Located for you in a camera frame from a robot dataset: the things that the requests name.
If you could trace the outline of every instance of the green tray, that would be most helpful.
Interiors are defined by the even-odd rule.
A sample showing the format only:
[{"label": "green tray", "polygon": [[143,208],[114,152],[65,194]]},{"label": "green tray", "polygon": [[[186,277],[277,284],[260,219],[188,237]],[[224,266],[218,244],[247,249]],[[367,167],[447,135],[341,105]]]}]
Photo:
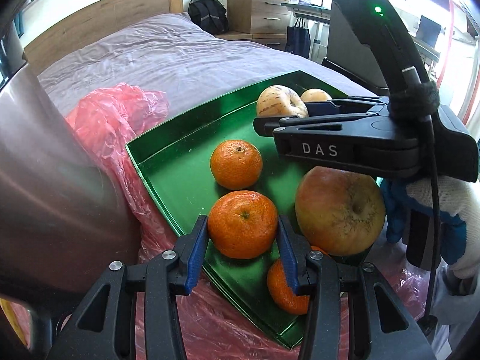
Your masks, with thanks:
[{"label": "green tray", "polygon": [[[259,137],[252,126],[256,101],[271,85],[285,85],[302,95],[320,88],[333,98],[344,93],[302,71],[277,76],[201,104],[162,123],[127,144],[127,151],[148,192],[177,236],[190,233],[198,215],[207,215],[229,191],[215,183],[210,156],[227,139],[254,144],[263,158],[259,181],[251,188],[268,196],[279,214],[295,218],[295,191],[312,165],[278,157],[272,138]],[[210,242],[203,269],[212,283],[254,325],[280,344],[293,348],[303,337],[304,317],[290,315],[275,305],[266,275],[279,257],[277,245],[251,260],[222,256]]]}]

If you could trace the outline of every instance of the curtain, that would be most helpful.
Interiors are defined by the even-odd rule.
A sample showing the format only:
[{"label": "curtain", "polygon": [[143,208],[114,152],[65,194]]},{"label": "curtain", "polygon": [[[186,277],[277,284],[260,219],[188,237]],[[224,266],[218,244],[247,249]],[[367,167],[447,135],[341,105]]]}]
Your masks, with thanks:
[{"label": "curtain", "polygon": [[20,38],[23,35],[23,13],[21,11],[15,15],[13,22],[15,23],[15,28]]}]

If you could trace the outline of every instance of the metal bolt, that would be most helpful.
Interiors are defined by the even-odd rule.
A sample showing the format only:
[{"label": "metal bolt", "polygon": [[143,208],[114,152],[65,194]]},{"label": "metal bolt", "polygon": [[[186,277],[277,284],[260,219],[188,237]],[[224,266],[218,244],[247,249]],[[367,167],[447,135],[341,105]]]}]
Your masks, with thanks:
[{"label": "metal bolt", "polygon": [[109,265],[111,271],[118,271],[122,267],[121,261],[112,261]]},{"label": "metal bolt", "polygon": [[374,271],[374,265],[371,262],[364,262],[361,265],[361,268],[368,273],[372,273]]},{"label": "metal bolt", "polygon": [[175,257],[177,257],[177,254],[173,250],[165,250],[162,253],[162,258],[164,260],[171,260],[171,259],[174,259]]},{"label": "metal bolt", "polygon": [[319,250],[312,250],[308,255],[312,260],[321,260],[323,258],[323,253]]}]

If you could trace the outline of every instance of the black backpack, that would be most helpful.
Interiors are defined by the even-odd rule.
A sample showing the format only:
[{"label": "black backpack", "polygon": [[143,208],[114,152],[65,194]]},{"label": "black backpack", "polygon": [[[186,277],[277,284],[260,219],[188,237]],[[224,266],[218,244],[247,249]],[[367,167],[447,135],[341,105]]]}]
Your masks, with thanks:
[{"label": "black backpack", "polygon": [[226,13],[227,10],[219,0],[191,0],[188,5],[191,21],[212,35],[229,30]]}]

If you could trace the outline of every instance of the hand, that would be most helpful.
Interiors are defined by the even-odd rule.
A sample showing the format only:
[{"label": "hand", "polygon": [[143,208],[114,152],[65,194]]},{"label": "hand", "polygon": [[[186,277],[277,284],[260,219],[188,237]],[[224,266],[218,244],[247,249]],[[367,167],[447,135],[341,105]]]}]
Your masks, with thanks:
[{"label": "hand", "polygon": [[[408,209],[434,216],[430,179],[383,180],[380,188],[387,214],[388,242],[397,243],[402,238]],[[480,183],[440,176],[438,189],[444,229],[441,256],[457,278],[471,278],[480,266]]]}]

